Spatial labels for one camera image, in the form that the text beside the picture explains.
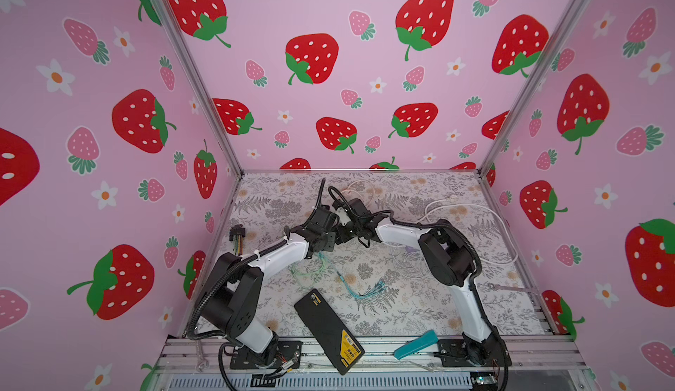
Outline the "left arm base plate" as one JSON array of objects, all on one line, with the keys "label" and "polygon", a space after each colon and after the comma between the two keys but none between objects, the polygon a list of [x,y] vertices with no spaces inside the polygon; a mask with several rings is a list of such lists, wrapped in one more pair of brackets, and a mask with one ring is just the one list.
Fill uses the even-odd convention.
[{"label": "left arm base plate", "polygon": [[296,369],[300,366],[301,357],[302,341],[272,341],[271,347],[262,353],[253,352],[248,347],[233,350],[230,358],[230,369]]}]

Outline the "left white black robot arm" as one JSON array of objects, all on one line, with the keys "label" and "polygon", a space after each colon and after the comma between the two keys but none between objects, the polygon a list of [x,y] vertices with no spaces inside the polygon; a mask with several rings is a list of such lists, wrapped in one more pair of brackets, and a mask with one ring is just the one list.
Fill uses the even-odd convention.
[{"label": "left white black robot arm", "polygon": [[186,337],[199,341],[222,336],[268,364],[279,338],[256,317],[264,282],[291,264],[332,251],[338,225],[339,216],[328,206],[318,205],[306,222],[286,227],[276,244],[248,255],[219,257],[196,300]]}]

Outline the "black rectangular case yellow label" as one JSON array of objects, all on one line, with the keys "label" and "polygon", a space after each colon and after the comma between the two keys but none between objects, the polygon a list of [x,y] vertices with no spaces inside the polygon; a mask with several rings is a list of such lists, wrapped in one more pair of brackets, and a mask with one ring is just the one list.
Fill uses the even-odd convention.
[{"label": "black rectangular case yellow label", "polygon": [[294,308],[341,375],[346,375],[364,356],[365,350],[356,336],[317,289],[309,291]]}]

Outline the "hex key set holder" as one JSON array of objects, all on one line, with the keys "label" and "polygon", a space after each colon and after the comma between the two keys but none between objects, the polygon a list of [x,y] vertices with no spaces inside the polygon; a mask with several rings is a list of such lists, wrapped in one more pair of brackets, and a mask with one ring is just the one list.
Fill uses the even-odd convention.
[{"label": "hex key set holder", "polygon": [[244,238],[246,236],[246,229],[242,224],[236,224],[230,228],[229,240],[232,243],[232,252],[236,256],[243,254]]}]

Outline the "aluminium front rail frame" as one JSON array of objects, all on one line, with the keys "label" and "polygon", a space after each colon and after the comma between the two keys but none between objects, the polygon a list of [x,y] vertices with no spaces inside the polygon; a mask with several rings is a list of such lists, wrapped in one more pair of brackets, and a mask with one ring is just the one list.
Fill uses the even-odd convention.
[{"label": "aluminium front rail frame", "polygon": [[565,336],[506,336],[508,368],[461,366],[448,355],[454,340],[445,336],[421,352],[396,359],[407,336],[361,338],[365,350],[345,374],[332,366],[314,338],[295,338],[296,365],[279,379],[264,370],[234,370],[235,351],[218,353],[221,343],[170,339],[149,383],[151,390],[597,390],[595,375],[577,346]]}]

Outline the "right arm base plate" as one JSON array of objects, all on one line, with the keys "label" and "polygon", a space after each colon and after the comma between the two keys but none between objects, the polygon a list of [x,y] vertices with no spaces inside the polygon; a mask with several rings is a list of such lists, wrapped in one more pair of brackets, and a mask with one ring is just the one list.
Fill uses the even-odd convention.
[{"label": "right arm base plate", "polygon": [[504,343],[489,338],[482,343],[471,339],[441,339],[434,357],[444,367],[488,368],[513,365]]}]

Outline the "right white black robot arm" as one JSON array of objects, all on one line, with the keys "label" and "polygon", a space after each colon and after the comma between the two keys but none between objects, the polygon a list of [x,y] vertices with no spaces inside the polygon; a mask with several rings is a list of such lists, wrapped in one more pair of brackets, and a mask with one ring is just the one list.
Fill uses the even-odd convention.
[{"label": "right white black robot arm", "polygon": [[339,237],[353,238],[361,244],[388,243],[411,247],[421,252],[432,276],[449,287],[452,300],[462,319],[463,348],[473,366],[512,365],[506,343],[490,322],[478,294],[475,279],[483,265],[475,247],[447,220],[433,223],[401,222],[384,210],[372,213],[360,199],[334,199],[340,217]]}]

